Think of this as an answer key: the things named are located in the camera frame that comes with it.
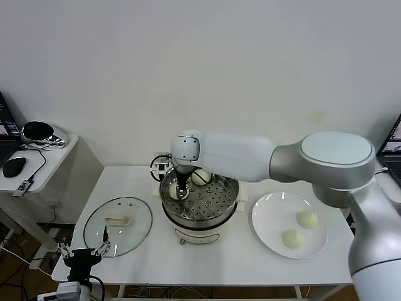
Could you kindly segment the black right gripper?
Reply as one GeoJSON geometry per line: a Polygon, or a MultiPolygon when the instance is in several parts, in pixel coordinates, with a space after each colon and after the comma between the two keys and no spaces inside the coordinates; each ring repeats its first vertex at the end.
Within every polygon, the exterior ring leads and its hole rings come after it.
{"type": "Polygon", "coordinates": [[[174,166],[177,185],[176,185],[176,195],[177,199],[185,199],[189,194],[189,188],[187,186],[187,180],[193,172],[192,166],[184,166],[177,164],[174,166]]]}

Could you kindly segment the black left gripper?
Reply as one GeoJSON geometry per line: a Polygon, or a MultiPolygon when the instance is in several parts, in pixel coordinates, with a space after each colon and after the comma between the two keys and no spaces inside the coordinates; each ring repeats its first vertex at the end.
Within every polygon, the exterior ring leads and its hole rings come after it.
{"type": "Polygon", "coordinates": [[[65,242],[58,243],[58,250],[64,258],[64,264],[70,269],[67,279],[69,282],[88,282],[93,266],[101,262],[102,256],[105,256],[111,243],[107,226],[104,226],[102,243],[98,248],[86,248],[71,250],[65,242]]]}

